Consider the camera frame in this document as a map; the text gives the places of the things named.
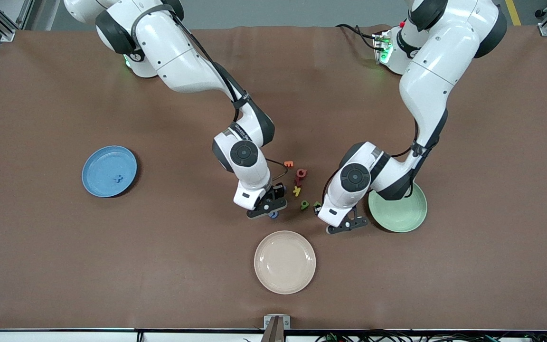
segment blue plate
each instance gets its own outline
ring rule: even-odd
[[[107,146],[87,158],[82,170],[85,190],[96,197],[112,197],[126,190],[136,176],[134,154],[122,146]]]

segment plate rim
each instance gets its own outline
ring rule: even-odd
[[[271,289],[269,286],[265,285],[265,283],[263,282],[263,279],[261,279],[261,277],[259,276],[259,272],[256,270],[257,269],[256,268],[256,264],[257,264],[256,256],[257,256],[257,253],[259,252],[259,250],[261,249],[261,246],[263,245],[263,242],[265,242],[267,239],[271,238],[271,236],[273,236],[273,235],[282,234],[282,233],[284,233],[284,234],[290,233],[291,235],[298,236],[299,239],[304,240],[307,243],[307,245],[310,247],[310,250],[308,252],[311,251],[311,255],[313,256],[313,271],[311,272],[310,278],[308,279],[308,281],[305,283],[304,286],[302,286],[301,288],[299,288],[297,291],[294,291],[294,292],[279,292],[279,291],[275,291],[275,290]],[[254,256],[254,260],[253,260],[253,267],[255,269],[255,274],[256,274],[257,279],[259,279],[259,282],[261,282],[261,285],[263,285],[265,288],[267,288],[267,290],[273,292],[274,294],[278,294],[278,295],[292,295],[292,294],[296,294],[297,292],[301,292],[301,290],[303,290],[308,285],[310,285],[310,283],[313,279],[313,276],[315,275],[316,266],[317,266],[317,260],[316,260],[316,257],[315,257],[315,250],[313,250],[313,246],[310,243],[310,241],[308,241],[308,239],[306,239],[305,236],[302,236],[298,232],[293,232],[293,231],[288,231],[288,230],[275,231],[275,232],[272,232],[271,234],[265,236],[263,238],[263,240],[261,240],[261,242],[259,242],[258,246],[256,247],[255,256]]]
[[[412,228],[412,229],[409,229],[409,230],[404,230],[404,231],[390,229],[389,227],[386,227],[383,223],[378,221],[377,217],[373,214],[373,210],[371,208],[371,197],[372,197],[373,202],[374,202],[376,196],[379,196],[379,197],[381,197],[381,196],[376,192],[371,192],[371,194],[369,194],[369,197],[368,197],[368,211],[371,213],[371,216],[373,216],[375,221],[377,221],[377,223],[381,225],[381,227],[386,228],[388,231],[391,231],[391,232],[405,233],[405,232],[412,232],[415,229],[419,228],[421,226],[421,224],[423,224],[423,222],[425,221],[425,218],[427,217],[427,199],[425,197],[425,193],[424,193],[423,189],[421,189],[421,187],[419,185],[417,185],[417,183],[413,182],[413,187],[414,187],[413,191],[415,191],[415,189],[417,189],[417,191],[421,193],[421,197],[423,198],[424,204],[425,204],[425,212],[422,215],[422,217],[420,217],[419,223],[416,225],[415,228]]]
[[[133,172],[134,174],[132,175],[132,180],[120,192],[115,193],[113,195],[108,195],[108,196],[107,195],[99,195],[97,193],[94,193],[92,191],[92,189],[89,186],[87,186],[87,184],[86,184],[87,174],[85,173],[86,168],[87,168],[88,164],[90,163],[90,161],[92,160],[92,158],[94,158],[94,156],[96,156],[96,154],[98,154],[98,152],[100,152],[102,150],[106,150],[106,149],[119,149],[119,150],[122,150],[124,153],[126,153],[126,155],[129,155],[132,158],[133,162],[134,162],[134,172]],[[139,169],[139,165],[138,165],[138,162],[136,160],[136,156],[134,155],[134,153],[130,149],[128,149],[127,147],[121,146],[121,145],[104,146],[104,147],[101,147],[100,149],[94,151],[94,153],[90,154],[90,156],[87,158],[87,160],[85,160],[85,163],[82,167],[82,184],[84,186],[84,189],[87,192],[89,192],[92,196],[100,197],[101,199],[106,199],[108,197],[117,196],[120,193],[126,191],[126,189],[128,189],[130,187],[130,185],[134,182],[134,178],[136,178],[136,174],[138,173],[138,169]]]

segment plate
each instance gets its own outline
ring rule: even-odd
[[[308,240],[296,232],[274,232],[256,248],[255,272],[267,290],[295,294],[313,278],[315,253]]]
[[[410,232],[423,223],[427,200],[421,188],[413,183],[413,194],[397,201],[386,201],[377,192],[368,196],[368,207],[381,227],[393,232]]]
[[[136,176],[134,154],[122,146],[107,146],[94,152],[84,164],[82,182],[96,197],[112,197],[126,190]]]

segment white robotic arm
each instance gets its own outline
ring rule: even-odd
[[[174,91],[197,93],[219,90],[242,115],[215,136],[212,150],[221,165],[238,178],[234,202],[255,219],[286,207],[284,186],[272,186],[261,147],[274,136],[275,127],[219,64],[196,50],[184,28],[178,0],[120,0],[95,18],[97,32],[109,48],[124,54],[139,76],[157,75]]]
[[[410,18],[403,28],[375,39],[384,50],[378,54],[384,65],[393,72],[404,67],[400,93],[419,134],[404,162],[370,142],[348,150],[317,208],[330,234],[366,225],[366,219],[356,216],[356,204],[369,188],[386,200],[410,193],[421,165],[438,143],[450,91],[471,60],[491,51],[506,32],[506,20],[491,0],[416,0]],[[423,46],[415,46],[424,38]],[[354,218],[348,216],[351,211]]]

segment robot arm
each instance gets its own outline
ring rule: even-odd
[[[418,6],[417,2],[427,0],[416,1],[413,9]],[[462,2],[449,0],[449,6],[464,6]],[[501,17],[503,15],[490,0],[473,2],[479,2],[482,8],[472,5],[472,11],[478,8],[479,12],[489,10],[489,13],[494,14],[492,18],[488,18],[488,32],[498,25],[497,22],[506,25],[504,18],[499,20],[498,13]],[[370,142],[353,145],[343,156],[339,171],[332,177],[324,203],[319,208],[318,217],[329,224],[328,233],[334,234],[366,225],[366,220],[362,217],[349,218],[348,214],[353,211],[355,215],[356,204],[369,188],[386,200],[399,200],[406,196],[421,165],[438,143],[448,115],[447,97],[482,48],[483,39],[476,26],[482,27],[482,21],[486,21],[480,17],[473,24],[470,20],[472,15],[462,19],[453,15],[458,11],[449,12],[450,15],[443,15],[428,29],[427,41],[419,47],[413,58],[407,58],[404,50],[394,52],[397,59],[408,60],[400,81],[400,93],[419,128],[408,157],[404,162],[399,162]],[[420,38],[417,35],[421,36],[421,33],[419,29],[414,29],[418,25],[411,23],[410,26],[409,30],[415,34],[409,38],[418,41]],[[398,36],[402,35],[402,30],[397,31]]]
[[[283,185],[272,186],[260,149],[274,138],[271,119],[221,65],[195,50],[187,37],[191,33],[176,15],[178,7],[169,2],[180,6],[170,0],[118,1],[96,17],[98,35],[134,62],[135,74],[157,75],[180,93],[212,89],[225,93],[242,115],[215,136],[212,150],[224,169],[238,178],[234,202],[248,210],[250,219],[285,208]]]

